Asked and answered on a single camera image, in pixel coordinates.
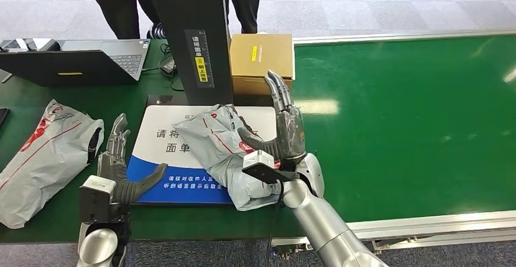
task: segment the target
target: blue and white sign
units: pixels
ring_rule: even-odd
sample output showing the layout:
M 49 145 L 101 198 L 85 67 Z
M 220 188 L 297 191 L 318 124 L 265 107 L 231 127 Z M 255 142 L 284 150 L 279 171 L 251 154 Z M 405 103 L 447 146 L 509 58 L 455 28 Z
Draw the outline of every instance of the blue and white sign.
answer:
M 210 106 L 149 106 L 133 154 L 127 178 L 138 181 L 163 162 L 169 166 L 163 179 L 138 203 L 231 204 L 228 191 L 199 164 L 192 149 L 172 124 L 207 111 Z M 245 122 L 264 140 L 276 137 L 276 114 L 272 107 L 236 107 Z

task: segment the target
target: gray floor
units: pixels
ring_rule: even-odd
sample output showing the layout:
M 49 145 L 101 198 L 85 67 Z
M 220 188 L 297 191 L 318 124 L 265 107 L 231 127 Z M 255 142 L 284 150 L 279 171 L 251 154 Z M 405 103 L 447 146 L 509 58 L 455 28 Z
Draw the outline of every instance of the gray floor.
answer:
M 150 25 L 141 13 L 144 35 Z M 259 30 L 294 36 L 514 29 L 516 0 L 262 0 Z M 234 11 L 230 31 L 240 30 Z M 0 0 L 0 38 L 114 38 L 93 0 Z M 0 267 L 74 266 L 76 245 L 0 245 Z M 128 266 L 262 266 L 265 242 L 133 243 Z M 516 243 L 390 251 L 391 266 L 516 266 Z M 271 266 L 321 266 L 314 253 Z
M 0 38 L 114 38 L 93 0 L 0 0 Z M 141 13 L 142 35 L 150 23 Z M 513 29 L 516 0 L 262 0 L 259 30 L 294 36 Z M 240 30 L 230 13 L 230 30 Z
M 265 240 L 132 243 L 128 247 L 127 267 L 147 266 L 264 266 Z M 390 267 L 512 267 L 516 266 L 516 243 L 465 244 L 386 251 L 379 257 Z M 0 246 L 0 267 L 75 266 L 76 244 Z M 270 260 L 271 267 L 322 267 L 314 252 L 293 255 L 285 261 Z

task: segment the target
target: gray robotic hand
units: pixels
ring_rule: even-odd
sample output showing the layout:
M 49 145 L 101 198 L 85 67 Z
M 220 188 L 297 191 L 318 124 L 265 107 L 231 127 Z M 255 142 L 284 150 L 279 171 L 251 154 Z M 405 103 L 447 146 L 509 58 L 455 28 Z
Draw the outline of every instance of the gray robotic hand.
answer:
M 113 123 L 106 151 L 99 155 L 97 175 L 116 182 L 113 202 L 129 204 L 136 202 L 162 178 L 167 164 L 160 164 L 156 170 L 138 182 L 127 180 L 125 164 L 125 142 L 131 131 L 126 130 L 127 118 L 122 113 Z
M 288 86 L 282 77 L 272 71 L 265 76 L 276 109 L 277 137 L 264 141 L 246 128 L 238 129 L 240 138 L 255 150 L 263 150 L 275 160 L 300 160 L 305 154 L 305 133 L 301 112 L 294 106 Z

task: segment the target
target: green table surface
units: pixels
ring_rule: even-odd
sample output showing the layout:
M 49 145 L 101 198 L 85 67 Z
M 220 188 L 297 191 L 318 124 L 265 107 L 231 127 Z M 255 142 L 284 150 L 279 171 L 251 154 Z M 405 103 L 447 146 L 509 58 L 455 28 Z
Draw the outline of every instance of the green table surface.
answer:
M 150 46 L 145 67 L 162 58 Z M 348 222 L 516 209 L 516 35 L 297 46 L 292 94 L 302 105 L 325 198 Z M 0 85 L 12 110 L 0 130 L 0 169 L 32 133 L 50 99 L 105 121 L 125 112 L 133 148 L 149 94 L 172 92 L 156 72 L 138 85 Z M 0 243 L 76 241 L 85 168 L 23 229 Z M 134 207 L 134 240 L 268 237 L 271 208 Z M 302 235 L 281 209 L 275 236 Z

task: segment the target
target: cardboard box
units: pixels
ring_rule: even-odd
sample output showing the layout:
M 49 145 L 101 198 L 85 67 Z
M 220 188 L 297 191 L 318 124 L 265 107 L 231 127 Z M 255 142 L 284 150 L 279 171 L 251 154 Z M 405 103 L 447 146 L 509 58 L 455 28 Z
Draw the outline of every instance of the cardboard box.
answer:
M 263 79 L 270 69 L 289 89 L 295 79 L 294 45 L 290 34 L 236 34 L 229 48 L 234 94 L 270 95 Z

